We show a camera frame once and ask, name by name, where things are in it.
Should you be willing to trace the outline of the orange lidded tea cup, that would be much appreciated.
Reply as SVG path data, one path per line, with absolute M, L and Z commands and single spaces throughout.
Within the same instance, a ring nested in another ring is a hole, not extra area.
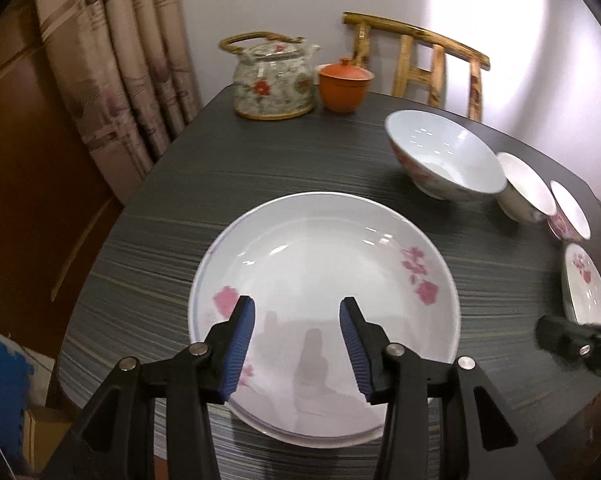
M 318 88 L 322 104 L 333 113 L 355 112 L 366 97 L 374 73 L 356 66 L 351 58 L 321 66 Z

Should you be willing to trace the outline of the yellow box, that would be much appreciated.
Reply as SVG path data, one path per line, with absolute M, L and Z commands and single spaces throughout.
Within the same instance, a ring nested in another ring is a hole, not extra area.
M 23 456 L 34 471 L 42 471 L 69 427 L 69 418 L 55 408 L 31 405 L 24 415 Z

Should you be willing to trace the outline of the small white floral plate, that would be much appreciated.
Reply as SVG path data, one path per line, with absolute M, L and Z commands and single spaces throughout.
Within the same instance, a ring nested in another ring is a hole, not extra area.
M 578 244 L 564 247 L 561 282 L 566 318 L 581 325 L 601 326 L 601 275 Z

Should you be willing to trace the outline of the large white floral plate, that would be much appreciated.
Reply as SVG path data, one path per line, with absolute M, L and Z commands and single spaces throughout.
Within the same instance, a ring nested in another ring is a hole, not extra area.
M 232 222 L 208 248 L 189 298 L 190 336 L 229 318 L 241 296 L 255 328 L 230 411 L 286 443 L 343 448 L 381 436 L 385 410 L 360 393 L 339 307 L 422 358 L 451 362 L 460 302 L 443 256 L 412 222 L 366 198 L 287 195 Z

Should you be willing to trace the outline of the floral ceramic teapot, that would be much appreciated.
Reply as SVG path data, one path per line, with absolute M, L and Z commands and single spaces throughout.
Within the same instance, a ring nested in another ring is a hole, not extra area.
M 303 37 L 246 32 L 219 41 L 238 65 L 233 74 L 233 107 L 252 120 L 292 119 L 316 106 L 311 58 L 320 49 Z

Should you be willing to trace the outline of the blue foam floor mat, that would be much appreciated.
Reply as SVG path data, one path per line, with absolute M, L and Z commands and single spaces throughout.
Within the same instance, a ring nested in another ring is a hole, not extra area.
M 21 354 L 9 352 L 0 341 L 0 448 L 8 460 L 22 457 L 24 413 L 33 371 Z

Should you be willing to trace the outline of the bamboo wooden chair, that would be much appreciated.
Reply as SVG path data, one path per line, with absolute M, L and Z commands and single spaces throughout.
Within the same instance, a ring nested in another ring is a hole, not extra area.
M 427 105 L 444 107 L 448 56 L 469 66 L 467 117 L 473 122 L 483 119 L 482 75 L 491 69 L 491 60 L 479 50 L 447 36 L 431 32 L 420 26 L 382 18 L 378 15 L 344 12 L 344 25 L 354 31 L 353 64 L 368 68 L 371 55 L 372 34 L 381 32 L 399 39 L 399 50 L 391 95 L 404 98 L 410 86 L 416 84 L 427 89 Z

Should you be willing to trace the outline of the brown wooden door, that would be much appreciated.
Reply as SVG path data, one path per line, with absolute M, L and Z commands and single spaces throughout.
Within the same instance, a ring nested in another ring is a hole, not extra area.
M 122 205 L 80 140 L 35 0 L 0 15 L 0 334 L 55 358 Z

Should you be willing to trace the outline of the large white floral bowl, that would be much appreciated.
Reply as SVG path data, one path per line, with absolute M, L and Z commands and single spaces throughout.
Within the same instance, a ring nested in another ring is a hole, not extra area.
M 398 162 L 427 195 L 480 202 L 507 186 L 496 154 L 457 122 L 422 110 L 397 110 L 384 127 Z

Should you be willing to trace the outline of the red patterned small bowl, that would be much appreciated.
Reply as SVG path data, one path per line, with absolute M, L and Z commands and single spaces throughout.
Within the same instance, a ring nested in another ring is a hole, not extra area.
M 555 214 L 547 219 L 553 235 L 565 242 L 578 243 L 590 240 L 591 227 L 585 211 L 576 198 L 556 180 L 550 181 L 550 191 L 557 207 Z

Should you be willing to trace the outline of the beige patterned curtain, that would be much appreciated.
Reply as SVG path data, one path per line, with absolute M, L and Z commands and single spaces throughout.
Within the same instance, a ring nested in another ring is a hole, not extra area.
M 127 203 L 202 108 L 180 0 L 36 0 L 66 110 Z

